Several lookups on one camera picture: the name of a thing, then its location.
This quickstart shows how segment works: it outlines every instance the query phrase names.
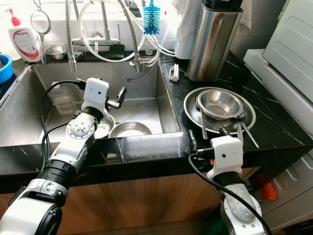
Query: clear plastic container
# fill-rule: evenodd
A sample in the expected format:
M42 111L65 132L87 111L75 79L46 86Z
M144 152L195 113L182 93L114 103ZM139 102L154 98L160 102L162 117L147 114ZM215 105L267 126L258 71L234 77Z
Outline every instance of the clear plastic container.
M67 87L56 86L50 92L50 98L61 115L75 113L76 105Z

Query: sink basin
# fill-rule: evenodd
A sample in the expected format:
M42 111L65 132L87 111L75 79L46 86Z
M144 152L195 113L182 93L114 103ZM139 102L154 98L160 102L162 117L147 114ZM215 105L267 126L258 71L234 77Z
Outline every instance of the sink basin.
M116 98L122 86L127 88L121 109L110 111L116 124L138 121L152 134L180 130L160 65L145 73L135 73L128 62L83 62L78 64L77 72L70 72L68 63L34 64L25 69L19 83L5 100L0 101L0 146L41 143L43 129L39 106L45 90L54 81L90 77L109 83L110 99ZM83 91L73 84L64 86L70 89L80 110ZM72 115L60 115L48 97L44 116L48 130L72 119ZM51 132L50 141L60 142L64 135L65 126Z

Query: wooden cabinet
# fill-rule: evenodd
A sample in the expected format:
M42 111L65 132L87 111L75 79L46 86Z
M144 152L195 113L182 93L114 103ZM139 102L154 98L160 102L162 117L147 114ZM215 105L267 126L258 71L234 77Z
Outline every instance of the wooden cabinet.
M0 216L12 194L0 195ZM219 203L196 174L72 187L58 234L199 219Z

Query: dish soap bottle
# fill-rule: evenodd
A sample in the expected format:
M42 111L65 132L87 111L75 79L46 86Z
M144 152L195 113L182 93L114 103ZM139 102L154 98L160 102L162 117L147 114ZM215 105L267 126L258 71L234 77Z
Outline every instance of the dish soap bottle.
M13 15L13 10L6 10L11 13L12 28L8 29L11 42L24 61L40 61L40 42L33 29L29 26L22 25L19 18Z
M57 85L52 89L49 96L61 115L75 113L76 105L67 87Z

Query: stainless steel plate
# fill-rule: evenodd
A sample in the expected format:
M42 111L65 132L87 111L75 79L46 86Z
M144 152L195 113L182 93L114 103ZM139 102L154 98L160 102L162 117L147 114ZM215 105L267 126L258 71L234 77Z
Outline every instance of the stainless steel plate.
M208 89L219 89L222 91L227 91L229 93L232 93L234 95L236 95L240 101L242 102L243 106L244 106L244 111L245 111L245 118L244 118L244 122L247 126L248 129L251 129L256 121L256 115L255 115L255 111L254 108L252 107L252 105L245 99L243 98L241 95L238 95L232 91L223 89L223 88L216 88L216 87L201 87L198 89L195 89L193 91L191 91L190 93L188 93L188 95L186 96L185 100L184 100L184 110L185 113L187 115L187 117L194 123L196 124L198 127L202 128L201 125L201 114L200 112L196 109L195 103L196 103L196 99L197 96L204 90L208 90ZM226 130L234 135L237 133L237 120L235 118L229 118L226 120L213 120L210 119L209 117L204 115L204 125L207 131L209 132L213 132L213 133L219 133L219 126L222 125L226 128Z
M150 129L137 121L126 121L118 124L110 133L110 138L126 136L151 135Z
M100 139L107 137L113 127L115 126L115 120L112 115L109 114L109 118L106 121L101 121L97 130L94 132L94 138Z

